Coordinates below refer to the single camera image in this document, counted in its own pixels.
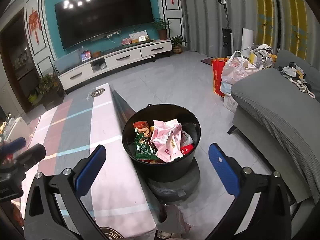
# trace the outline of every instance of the teal accent wall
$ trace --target teal accent wall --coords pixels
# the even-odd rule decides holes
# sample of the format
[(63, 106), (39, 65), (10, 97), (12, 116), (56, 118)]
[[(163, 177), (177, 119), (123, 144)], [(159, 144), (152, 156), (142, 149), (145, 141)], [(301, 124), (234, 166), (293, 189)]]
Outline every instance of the teal accent wall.
[[(121, 44), (121, 38), (119, 35), (114, 34), (110, 40), (107, 39), (100, 39), (97, 41), (84, 41), (81, 42), (78, 45), (72, 46), (69, 49), (64, 50), (62, 47), (61, 39), (60, 39), (60, 34), (58, 30), (58, 23), (56, 19), (56, 13), (54, 9), (54, 5), (56, 3), (59, 3), (63, 0), (44, 0), (44, 7), (45, 7), (45, 14), (47, 18), (47, 24), (48, 24), (48, 29), (49, 29), (49, 35), (51, 38), (51, 42), (53, 45), (54, 52), (57, 56), (57, 58), (60, 58), (70, 52), (73, 52), (74, 50), (84, 47), (84, 49), (88, 49), (91, 52), (95, 51), (104, 51), (107, 49), (112, 49), (114, 47), (118, 47)], [(152, 7), (152, 13), (154, 18), (159, 18), (160, 13), (159, 13), (159, 7), (158, 7), (158, 0), (150, 0), (151, 1), (151, 7)], [(132, 32), (137, 32), (137, 31), (143, 31), (146, 30), (148, 33), (148, 36), (150, 39), (158, 39), (158, 33), (156, 30), (153, 29), (152, 24), (142, 24), (138, 26), (133, 26), (133, 27), (128, 27), (128, 28), (123, 28), (121, 29), (120, 35), (122, 38), (127, 38), (129, 37), (129, 34)]]

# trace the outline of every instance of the blue handle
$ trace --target blue handle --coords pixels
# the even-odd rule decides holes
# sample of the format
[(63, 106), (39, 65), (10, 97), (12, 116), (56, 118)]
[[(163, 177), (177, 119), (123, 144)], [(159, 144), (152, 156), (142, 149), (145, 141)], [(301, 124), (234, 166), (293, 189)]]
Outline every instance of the blue handle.
[(209, 147), (209, 159), (230, 195), (237, 197), (240, 193), (239, 178), (227, 161), (227, 156), (216, 143)]
[(26, 140), (23, 137), (15, 139), (10, 143), (6, 143), (0, 147), (0, 160), (2, 161), (7, 155), (12, 154), (26, 146)]
[(83, 169), (77, 174), (75, 180), (76, 196), (85, 196), (94, 179), (97, 177), (107, 158), (107, 152), (104, 146), (98, 145), (92, 154), (87, 158), (87, 162)]

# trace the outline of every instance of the screw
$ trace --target screw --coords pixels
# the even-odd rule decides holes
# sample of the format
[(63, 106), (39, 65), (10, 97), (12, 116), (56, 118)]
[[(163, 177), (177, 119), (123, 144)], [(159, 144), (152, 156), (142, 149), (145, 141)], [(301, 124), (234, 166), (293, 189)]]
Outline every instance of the screw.
[(69, 175), (71, 173), (71, 171), (72, 170), (70, 168), (66, 168), (66, 169), (64, 169), (63, 174), (64, 175)]
[(42, 173), (41, 172), (38, 172), (37, 174), (36, 174), (36, 179), (39, 179), (39, 178), (41, 178), (42, 177)]
[(249, 167), (244, 167), (243, 171), (245, 174), (250, 174), (252, 172), (252, 170)]
[(276, 178), (279, 178), (279, 177), (281, 176), (281, 174), (280, 174), (279, 171), (273, 172), (273, 175), (274, 175)]

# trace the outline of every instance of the sofa leg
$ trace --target sofa leg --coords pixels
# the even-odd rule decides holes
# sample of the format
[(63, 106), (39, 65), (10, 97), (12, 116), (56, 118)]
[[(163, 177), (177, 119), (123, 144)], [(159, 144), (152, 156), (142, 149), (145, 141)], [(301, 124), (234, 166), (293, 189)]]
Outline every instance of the sofa leg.
[(237, 127), (235, 127), (235, 126), (233, 125), (233, 126), (231, 126), (231, 128), (228, 130), (227, 133), (228, 133), (228, 134), (232, 134), (235, 129), (237, 129)]

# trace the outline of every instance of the gray sofa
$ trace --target gray sofa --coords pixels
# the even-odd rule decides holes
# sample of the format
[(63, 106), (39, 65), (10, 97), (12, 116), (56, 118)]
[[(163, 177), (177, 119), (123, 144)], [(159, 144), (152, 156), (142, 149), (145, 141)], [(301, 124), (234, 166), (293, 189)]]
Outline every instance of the gray sofa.
[[(316, 99), (279, 73), (278, 66), (286, 67), (289, 62), (303, 69)], [(231, 94), (238, 107), (228, 133), (238, 128), (257, 147), (281, 173), (297, 203), (303, 203), (298, 211), (303, 215), (297, 217), (307, 217), (320, 198), (319, 71), (283, 50), (275, 68), (238, 81)]]

